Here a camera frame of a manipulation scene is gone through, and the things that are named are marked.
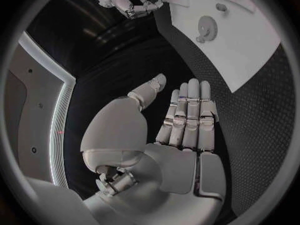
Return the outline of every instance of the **dark mesh wall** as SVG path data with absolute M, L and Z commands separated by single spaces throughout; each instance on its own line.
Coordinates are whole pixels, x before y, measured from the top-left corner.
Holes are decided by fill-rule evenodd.
M 270 185 L 290 144 L 295 94 L 285 52 L 280 45 L 265 66 L 232 94 L 204 53 L 172 26 L 167 4 L 155 12 L 155 20 L 194 75 L 211 84 L 230 159 L 231 206 L 240 215 Z

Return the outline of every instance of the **perforated panel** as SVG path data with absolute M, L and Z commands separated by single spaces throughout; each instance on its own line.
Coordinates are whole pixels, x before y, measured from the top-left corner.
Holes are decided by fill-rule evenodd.
M 264 67 L 232 94 L 210 60 L 171 25 L 167 4 L 155 12 L 155 19 L 194 75 L 211 84 L 230 159 L 231 206 L 240 215 L 270 185 L 290 144 L 295 94 L 285 52 L 280 45 Z

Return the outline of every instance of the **mesh surface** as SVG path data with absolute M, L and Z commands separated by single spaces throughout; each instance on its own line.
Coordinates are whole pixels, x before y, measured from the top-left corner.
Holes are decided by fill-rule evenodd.
M 230 159 L 231 206 L 240 215 L 270 185 L 290 144 L 295 94 L 285 52 L 280 45 L 250 81 L 231 93 L 204 53 L 171 25 L 168 5 L 155 12 L 155 19 L 194 75 L 211 84 Z

